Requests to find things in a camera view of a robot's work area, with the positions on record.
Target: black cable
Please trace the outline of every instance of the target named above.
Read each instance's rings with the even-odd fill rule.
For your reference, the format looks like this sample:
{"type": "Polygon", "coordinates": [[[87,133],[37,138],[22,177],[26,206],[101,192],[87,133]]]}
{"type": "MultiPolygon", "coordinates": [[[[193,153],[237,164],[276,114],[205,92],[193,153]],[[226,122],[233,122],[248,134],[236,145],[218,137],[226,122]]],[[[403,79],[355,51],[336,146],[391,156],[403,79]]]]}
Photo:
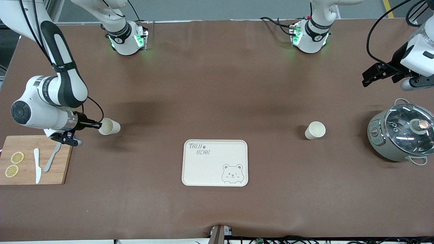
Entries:
{"type": "Polygon", "coordinates": [[[350,241],[350,242],[347,242],[347,244],[366,244],[366,243],[362,243],[360,241],[350,241]]]}
{"type": "Polygon", "coordinates": [[[104,118],[104,111],[102,110],[101,106],[100,106],[100,105],[99,105],[95,100],[93,100],[90,96],[88,96],[87,98],[89,98],[93,103],[95,103],[95,104],[99,107],[99,110],[101,110],[102,117],[101,117],[101,119],[97,122],[97,124],[98,124],[98,123],[100,123],[100,122],[102,121],[102,119],[104,118]]]}
{"type": "Polygon", "coordinates": [[[405,237],[400,237],[401,240],[404,240],[407,244],[418,244],[419,241],[417,241],[416,239],[411,239],[409,240],[408,238],[405,237]]]}
{"type": "Polygon", "coordinates": [[[386,238],[386,239],[384,239],[384,240],[382,240],[382,241],[379,241],[377,244],[381,244],[381,243],[386,242],[386,241],[388,241],[388,240],[390,240],[390,239],[392,239],[392,238],[391,238],[391,237],[388,237],[388,238],[386,238]]]}
{"type": "Polygon", "coordinates": [[[386,15],[388,15],[390,12],[394,11],[395,9],[401,7],[402,5],[404,5],[404,4],[406,4],[406,3],[410,2],[410,1],[412,1],[412,0],[405,0],[405,1],[403,1],[402,3],[400,3],[400,4],[396,5],[395,7],[391,8],[391,9],[390,9],[389,11],[387,11],[386,13],[384,13],[384,14],[383,14],[383,15],[382,15],[382,16],[381,16],[381,17],[380,17],[380,18],[379,18],[379,19],[374,23],[374,25],[372,26],[371,30],[370,30],[369,33],[368,33],[368,38],[366,39],[366,51],[368,52],[368,55],[369,55],[373,60],[375,60],[375,61],[377,61],[377,62],[380,62],[380,63],[386,65],[387,67],[389,67],[389,68],[391,68],[391,69],[394,69],[395,71],[397,71],[397,72],[399,72],[399,73],[402,73],[402,71],[400,71],[400,70],[398,70],[397,68],[391,66],[390,64],[384,62],[383,60],[381,60],[381,59],[375,57],[375,56],[371,53],[371,51],[369,51],[369,41],[370,41],[370,39],[371,39],[371,34],[372,34],[372,32],[374,31],[375,27],[378,25],[378,23],[379,23],[379,22],[380,22],[380,21],[381,21],[381,20],[382,20],[386,15]]]}
{"type": "Polygon", "coordinates": [[[422,12],[419,13],[419,15],[416,16],[416,18],[414,18],[414,20],[417,20],[425,11],[427,11],[427,9],[429,8],[429,6],[427,5],[427,7],[422,10],[422,12]]]}
{"type": "Polygon", "coordinates": [[[286,32],[286,31],[282,28],[282,25],[281,25],[280,22],[279,22],[279,18],[277,18],[277,23],[279,24],[280,29],[283,31],[283,33],[285,33],[285,34],[288,35],[288,36],[296,36],[295,34],[292,34],[292,33],[286,32]]]}
{"type": "MultiPolygon", "coordinates": [[[[27,17],[26,10],[24,9],[23,0],[19,0],[18,2],[20,3],[21,11],[23,12],[24,19],[26,20],[27,26],[30,29],[30,32],[32,33],[33,38],[35,39],[35,42],[38,44],[38,46],[42,50],[42,52],[44,52],[44,49],[42,48],[41,44],[38,41],[38,38],[35,35],[35,32],[33,31],[32,25],[30,25],[30,21],[29,21],[29,18],[27,17]]],[[[48,61],[51,63],[50,58],[47,55],[46,55],[46,57],[47,57],[48,61]]]]}
{"type": "Polygon", "coordinates": [[[134,6],[131,4],[130,0],[128,0],[128,3],[130,4],[131,8],[133,9],[134,13],[136,14],[137,21],[143,21],[143,20],[141,20],[141,19],[138,17],[138,14],[137,14],[137,12],[136,12],[134,6]]]}
{"type": "Polygon", "coordinates": [[[40,41],[39,45],[41,46],[42,52],[44,53],[45,57],[47,57],[48,60],[50,60],[48,57],[47,50],[45,49],[45,46],[44,46],[44,41],[42,40],[41,29],[39,27],[38,13],[36,12],[36,1],[33,0],[32,2],[33,2],[33,13],[35,14],[36,29],[38,30],[39,41],[40,41]]]}
{"type": "Polygon", "coordinates": [[[371,239],[371,238],[367,238],[367,242],[366,243],[368,243],[368,244],[379,244],[379,242],[377,242],[376,240],[373,240],[373,239],[371,239]]]}
{"type": "Polygon", "coordinates": [[[420,241],[419,243],[423,243],[423,242],[425,242],[425,241],[429,241],[429,242],[431,242],[431,243],[434,243],[434,241],[433,241],[433,237],[432,237],[432,236],[425,237],[424,239],[421,239],[421,241],[420,241]]]}
{"type": "Polygon", "coordinates": [[[310,241],[313,241],[315,244],[319,244],[319,242],[318,241],[316,241],[316,240],[314,240],[314,239],[312,239],[312,238],[307,238],[308,240],[309,240],[309,243],[310,243],[310,241]]]}
{"type": "Polygon", "coordinates": [[[101,1],[103,1],[103,2],[107,5],[107,7],[108,7],[112,12],[114,12],[117,16],[122,17],[122,18],[125,18],[125,15],[120,15],[120,14],[118,14],[117,12],[115,12],[115,11],[112,9],[112,7],[110,7],[110,6],[105,2],[105,0],[101,0],[101,1]]]}
{"type": "Polygon", "coordinates": [[[291,243],[291,244],[295,244],[297,242],[302,242],[303,244],[307,244],[306,242],[304,242],[303,240],[296,240],[295,242],[291,243]]]}
{"type": "MultiPolygon", "coordinates": [[[[276,21],[274,21],[273,19],[270,19],[270,18],[268,18],[268,17],[262,17],[262,18],[260,18],[260,20],[269,20],[271,23],[273,23],[273,24],[275,24],[275,25],[279,25],[279,22],[276,22],[276,21]]],[[[286,27],[286,28],[289,28],[289,25],[282,25],[282,24],[280,24],[282,27],[286,27]]]]}
{"type": "Polygon", "coordinates": [[[421,24],[419,25],[419,24],[413,24],[411,21],[410,21],[410,19],[424,6],[426,4],[426,1],[425,0],[420,0],[420,1],[418,1],[417,3],[415,3],[413,6],[411,6],[410,7],[410,9],[407,11],[407,14],[405,15],[405,21],[407,22],[407,24],[409,25],[409,26],[413,26],[413,27],[420,27],[421,26],[421,24]],[[416,11],[414,11],[413,13],[412,13],[412,15],[410,16],[410,13],[413,11],[413,9],[417,6],[417,5],[419,5],[420,4],[420,6],[418,7],[418,9],[416,9],[416,11]]]}

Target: pot lid handle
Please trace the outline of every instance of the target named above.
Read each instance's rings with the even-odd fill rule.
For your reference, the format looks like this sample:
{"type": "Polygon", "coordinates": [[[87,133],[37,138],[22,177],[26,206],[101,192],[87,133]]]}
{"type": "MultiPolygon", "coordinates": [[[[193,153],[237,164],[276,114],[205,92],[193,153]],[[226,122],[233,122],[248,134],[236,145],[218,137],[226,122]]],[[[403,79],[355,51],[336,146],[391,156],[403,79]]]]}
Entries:
{"type": "Polygon", "coordinates": [[[426,120],[419,120],[418,121],[418,127],[421,128],[422,130],[426,130],[430,127],[430,123],[428,123],[428,121],[426,120]]]}
{"type": "Polygon", "coordinates": [[[404,99],[404,98],[398,98],[398,99],[395,100],[395,103],[394,103],[395,106],[396,106],[396,104],[397,104],[397,101],[403,101],[404,103],[410,103],[407,99],[404,99]]]}

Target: bear illustration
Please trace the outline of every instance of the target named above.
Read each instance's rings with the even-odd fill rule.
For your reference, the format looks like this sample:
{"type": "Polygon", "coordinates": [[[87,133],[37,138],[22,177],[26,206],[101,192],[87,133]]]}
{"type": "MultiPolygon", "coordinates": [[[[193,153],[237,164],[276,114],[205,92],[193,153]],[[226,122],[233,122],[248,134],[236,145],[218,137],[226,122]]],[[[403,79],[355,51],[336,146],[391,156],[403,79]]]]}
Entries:
{"type": "Polygon", "coordinates": [[[244,180],[244,175],[242,170],[243,170],[242,165],[236,165],[236,166],[223,165],[223,175],[221,176],[221,179],[224,181],[224,183],[227,182],[229,182],[230,184],[236,184],[237,182],[241,183],[244,180]]]}

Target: lemon slice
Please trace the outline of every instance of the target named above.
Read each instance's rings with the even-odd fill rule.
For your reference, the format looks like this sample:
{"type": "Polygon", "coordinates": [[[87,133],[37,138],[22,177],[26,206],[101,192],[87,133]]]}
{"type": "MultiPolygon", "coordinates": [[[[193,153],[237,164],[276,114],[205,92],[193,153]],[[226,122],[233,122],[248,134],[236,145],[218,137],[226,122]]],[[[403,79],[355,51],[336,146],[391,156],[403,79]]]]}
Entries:
{"type": "Polygon", "coordinates": [[[16,152],[12,155],[12,157],[10,157],[10,161],[13,164],[19,164],[24,160],[24,153],[22,152],[16,152]]]}
{"type": "Polygon", "coordinates": [[[9,165],[6,168],[6,171],[4,172],[4,174],[6,175],[6,177],[11,178],[14,177],[15,175],[18,174],[18,166],[17,165],[9,165]]]}

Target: green indicator light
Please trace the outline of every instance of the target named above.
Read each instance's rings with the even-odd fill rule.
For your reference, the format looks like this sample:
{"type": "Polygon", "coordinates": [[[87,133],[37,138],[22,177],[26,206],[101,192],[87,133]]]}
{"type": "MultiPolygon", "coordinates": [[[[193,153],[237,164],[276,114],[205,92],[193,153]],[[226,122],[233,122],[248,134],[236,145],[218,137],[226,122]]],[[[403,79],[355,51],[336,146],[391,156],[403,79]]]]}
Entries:
{"type": "Polygon", "coordinates": [[[298,45],[300,43],[302,37],[302,32],[300,31],[295,37],[294,37],[294,45],[298,45]]]}
{"type": "Polygon", "coordinates": [[[139,47],[142,47],[144,44],[143,44],[143,38],[141,38],[140,36],[136,36],[136,35],[134,35],[134,37],[135,37],[135,39],[136,39],[136,42],[137,42],[137,45],[139,46],[139,47]]]}
{"type": "Polygon", "coordinates": [[[327,42],[327,37],[329,36],[329,34],[327,33],[327,35],[324,37],[324,42],[322,43],[322,45],[325,45],[327,42]]]}
{"type": "Polygon", "coordinates": [[[112,38],[109,36],[108,39],[110,40],[110,43],[112,44],[112,48],[115,48],[115,45],[113,44],[113,40],[112,40],[112,38]]]}

